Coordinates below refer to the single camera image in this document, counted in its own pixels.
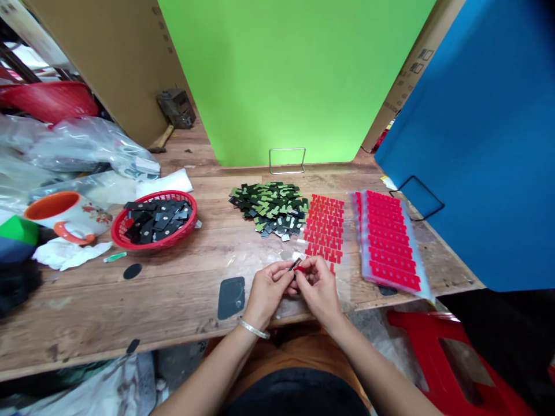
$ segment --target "forearm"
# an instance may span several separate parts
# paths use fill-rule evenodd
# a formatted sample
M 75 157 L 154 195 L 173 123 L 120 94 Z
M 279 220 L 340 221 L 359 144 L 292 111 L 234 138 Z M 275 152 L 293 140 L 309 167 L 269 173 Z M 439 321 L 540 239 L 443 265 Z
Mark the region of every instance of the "forearm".
M 235 328 L 152 416 L 216 414 L 257 340 L 242 326 Z
M 344 316 L 327 328 L 353 367 L 380 416 L 418 416 L 441 413 Z

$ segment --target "floor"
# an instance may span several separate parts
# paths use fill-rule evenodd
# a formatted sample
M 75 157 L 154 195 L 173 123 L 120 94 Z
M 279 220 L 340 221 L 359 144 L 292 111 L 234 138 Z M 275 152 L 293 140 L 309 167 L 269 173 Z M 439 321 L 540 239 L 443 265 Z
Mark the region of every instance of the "floor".
M 402 329 L 387 322 L 387 311 L 423 312 L 433 310 L 425 300 L 405 303 L 395 307 L 368 309 L 349 314 L 353 324 L 389 360 L 397 365 L 417 387 L 426 390 L 427 384 L 410 341 Z M 182 385 L 201 363 L 206 341 L 184 344 L 157 351 L 158 375 L 166 380 L 170 392 Z

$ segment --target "silver bracelet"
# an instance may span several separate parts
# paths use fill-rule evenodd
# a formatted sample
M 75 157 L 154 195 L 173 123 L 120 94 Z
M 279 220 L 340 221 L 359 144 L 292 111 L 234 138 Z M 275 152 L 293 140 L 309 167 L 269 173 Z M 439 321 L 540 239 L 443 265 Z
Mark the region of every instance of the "silver bracelet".
M 269 332 L 262 332 L 262 331 L 259 331 L 258 329 L 256 329 L 256 328 L 253 327 L 252 325 L 247 324 L 244 320 L 239 320 L 239 323 L 240 323 L 241 326 L 243 326 L 245 329 L 251 331 L 253 334 L 255 334 L 256 336 L 258 336 L 258 337 L 260 337 L 260 338 L 264 338 L 264 339 L 269 339 L 269 338 L 270 338 Z

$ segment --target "green backdrop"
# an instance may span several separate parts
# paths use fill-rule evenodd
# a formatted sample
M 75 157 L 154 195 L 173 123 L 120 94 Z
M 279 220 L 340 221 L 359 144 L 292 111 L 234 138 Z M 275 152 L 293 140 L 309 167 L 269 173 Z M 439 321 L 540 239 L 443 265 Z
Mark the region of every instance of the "green backdrop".
M 218 161 L 261 166 L 351 161 L 434 0 L 159 4 Z

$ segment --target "hand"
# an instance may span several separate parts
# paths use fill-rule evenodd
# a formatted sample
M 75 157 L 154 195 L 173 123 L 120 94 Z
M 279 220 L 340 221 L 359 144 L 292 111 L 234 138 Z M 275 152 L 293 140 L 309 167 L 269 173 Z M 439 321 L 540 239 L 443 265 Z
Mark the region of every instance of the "hand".
M 343 317 L 335 276 L 321 256 L 309 257 L 299 266 L 305 269 L 306 274 L 296 271 L 296 286 L 304 295 L 312 314 L 329 332 L 330 327 Z
M 292 261 L 277 262 L 256 272 L 247 309 L 243 315 L 245 322 L 258 330 L 266 329 L 278 309 L 284 292 L 293 280 L 294 273 L 287 271 L 291 266 Z

